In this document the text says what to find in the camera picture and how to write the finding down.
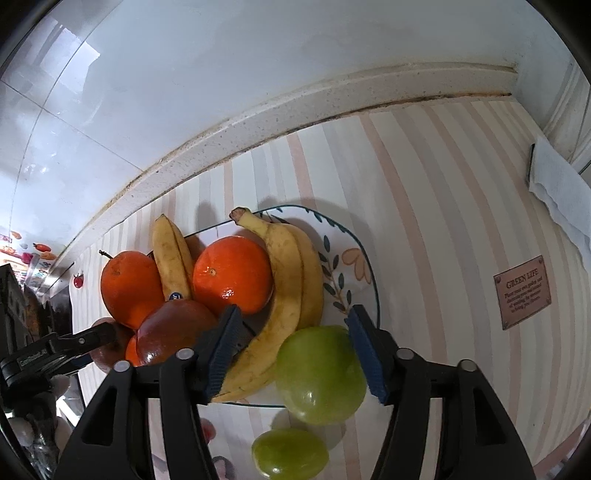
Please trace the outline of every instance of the plate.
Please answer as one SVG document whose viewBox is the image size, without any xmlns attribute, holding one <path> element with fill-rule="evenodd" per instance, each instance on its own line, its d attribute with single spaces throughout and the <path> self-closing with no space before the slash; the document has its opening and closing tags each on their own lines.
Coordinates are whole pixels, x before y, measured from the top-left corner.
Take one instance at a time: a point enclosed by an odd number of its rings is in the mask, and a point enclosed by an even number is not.
<svg viewBox="0 0 591 480">
<path fill-rule="evenodd" d="M 379 327 L 379 300 L 374 273 L 363 245 L 353 232 L 326 215 L 299 205 L 280 205 L 255 214 L 272 223 L 292 223 L 312 240 L 324 273 L 321 325 L 345 326 L 351 306 L 362 304 Z M 258 237 L 231 220 L 189 235 L 186 239 L 191 253 L 196 256 L 214 241 L 230 235 L 247 236 L 260 243 Z M 260 331 L 266 318 L 263 311 L 246 319 L 245 328 L 239 335 L 239 347 L 243 348 Z M 275 383 L 235 403 L 253 407 L 283 406 Z"/>
</svg>

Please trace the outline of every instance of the shiny orange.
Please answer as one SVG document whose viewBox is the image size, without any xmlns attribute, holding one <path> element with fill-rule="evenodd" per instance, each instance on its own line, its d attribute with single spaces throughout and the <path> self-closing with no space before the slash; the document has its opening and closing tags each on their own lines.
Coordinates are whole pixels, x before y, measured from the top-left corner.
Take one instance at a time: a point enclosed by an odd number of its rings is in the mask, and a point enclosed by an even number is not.
<svg viewBox="0 0 591 480">
<path fill-rule="evenodd" d="M 125 349 L 125 359 L 134 367 L 141 367 L 142 362 L 139 361 L 137 344 L 138 336 L 134 335 L 131 340 L 129 340 L 127 348 Z"/>
<path fill-rule="evenodd" d="M 273 275 L 267 252 L 243 236 L 227 236 L 199 255 L 193 270 L 194 299 L 215 315 L 238 305 L 242 313 L 256 313 L 267 304 Z"/>
<path fill-rule="evenodd" d="M 156 262 L 141 252 L 111 258 L 100 276 L 100 293 L 111 316 L 133 330 L 164 303 Z"/>
</svg>

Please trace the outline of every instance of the yellow banana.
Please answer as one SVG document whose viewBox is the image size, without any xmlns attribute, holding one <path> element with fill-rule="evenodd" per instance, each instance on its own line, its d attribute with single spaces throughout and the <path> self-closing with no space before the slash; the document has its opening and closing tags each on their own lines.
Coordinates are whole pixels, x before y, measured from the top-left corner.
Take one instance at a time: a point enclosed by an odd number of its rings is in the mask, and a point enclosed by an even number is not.
<svg viewBox="0 0 591 480">
<path fill-rule="evenodd" d="M 267 323 L 239 354 L 213 401 L 238 400 L 273 380 L 272 368 L 283 341 L 296 331 L 300 321 L 303 265 L 297 241 L 280 223 L 268 223 L 238 207 L 230 218 L 265 242 L 275 283 Z"/>
<path fill-rule="evenodd" d="M 310 237 L 295 225 L 285 225 L 293 234 L 300 251 L 304 267 L 301 292 L 301 313 L 298 330 L 307 327 L 316 327 L 322 320 L 324 308 L 324 290 L 322 286 L 322 267 L 318 252 L 312 244 Z"/>
<path fill-rule="evenodd" d="M 191 299 L 191 253 L 183 234 L 164 214 L 158 217 L 152 227 L 152 247 L 164 298 L 171 300 L 180 295 L 180 298 Z"/>
</svg>

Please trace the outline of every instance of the green apple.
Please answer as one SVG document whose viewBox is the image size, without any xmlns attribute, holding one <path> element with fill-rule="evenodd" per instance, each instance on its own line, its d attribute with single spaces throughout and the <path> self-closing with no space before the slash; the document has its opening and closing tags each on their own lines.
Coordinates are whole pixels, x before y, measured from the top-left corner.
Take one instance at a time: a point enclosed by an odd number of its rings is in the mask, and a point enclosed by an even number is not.
<svg viewBox="0 0 591 480">
<path fill-rule="evenodd" d="M 347 329 L 299 330 L 279 348 L 277 390 L 287 410 L 312 425 L 341 423 L 353 415 L 367 390 Z"/>
<path fill-rule="evenodd" d="M 326 466 L 329 453 L 322 440 L 310 432 L 278 429 L 254 441 L 252 459 L 270 480 L 309 480 Z"/>
</svg>

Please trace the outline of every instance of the label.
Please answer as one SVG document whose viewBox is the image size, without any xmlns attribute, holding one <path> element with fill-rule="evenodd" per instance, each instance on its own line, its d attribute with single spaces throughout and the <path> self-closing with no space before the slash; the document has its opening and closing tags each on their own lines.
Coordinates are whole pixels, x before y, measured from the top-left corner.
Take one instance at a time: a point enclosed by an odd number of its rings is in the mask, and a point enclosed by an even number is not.
<svg viewBox="0 0 591 480">
<path fill-rule="evenodd" d="M 503 330 L 552 303 L 542 255 L 496 275 L 495 284 Z"/>
</svg>

